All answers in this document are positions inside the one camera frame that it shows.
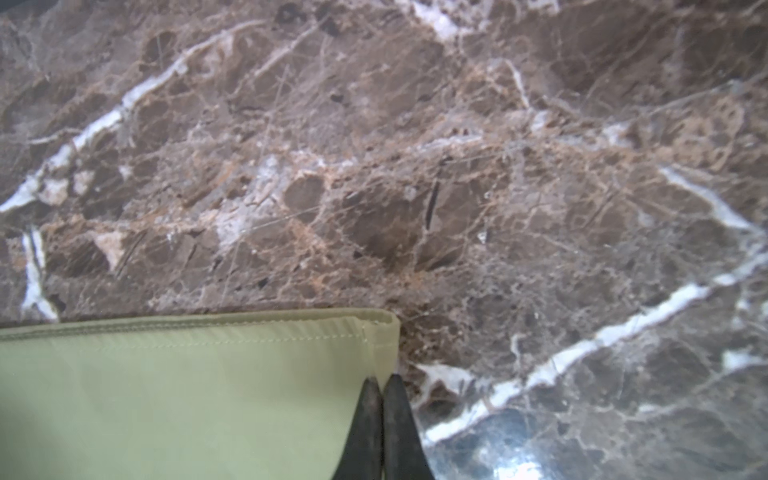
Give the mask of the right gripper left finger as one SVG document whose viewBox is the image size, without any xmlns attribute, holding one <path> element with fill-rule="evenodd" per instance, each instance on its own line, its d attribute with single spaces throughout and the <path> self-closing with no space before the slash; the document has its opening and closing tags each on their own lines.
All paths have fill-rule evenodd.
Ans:
<svg viewBox="0 0 768 480">
<path fill-rule="evenodd" d="M 383 413 L 379 384 L 374 377 L 369 377 L 362 384 L 333 480 L 382 479 Z"/>
</svg>

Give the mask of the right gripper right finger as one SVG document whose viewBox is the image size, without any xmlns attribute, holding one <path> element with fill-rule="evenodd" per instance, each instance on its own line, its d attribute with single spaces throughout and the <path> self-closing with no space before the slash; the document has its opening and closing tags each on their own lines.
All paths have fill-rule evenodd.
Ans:
<svg viewBox="0 0 768 480">
<path fill-rule="evenodd" d="M 383 470 L 388 480 L 434 480 L 424 454 L 402 377 L 393 374 L 383 393 Z"/>
</svg>

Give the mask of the olive green skirt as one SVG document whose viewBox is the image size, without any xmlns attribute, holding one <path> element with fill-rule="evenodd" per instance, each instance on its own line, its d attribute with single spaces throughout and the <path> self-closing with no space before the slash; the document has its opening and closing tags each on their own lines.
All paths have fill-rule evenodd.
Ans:
<svg viewBox="0 0 768 480">
<path fill-rule="evenodd" d="M 1 333 L 5 479 L 329 479 L 365 380 L 393 372 L 377 309 L 144 317 Z"/>
</svg>

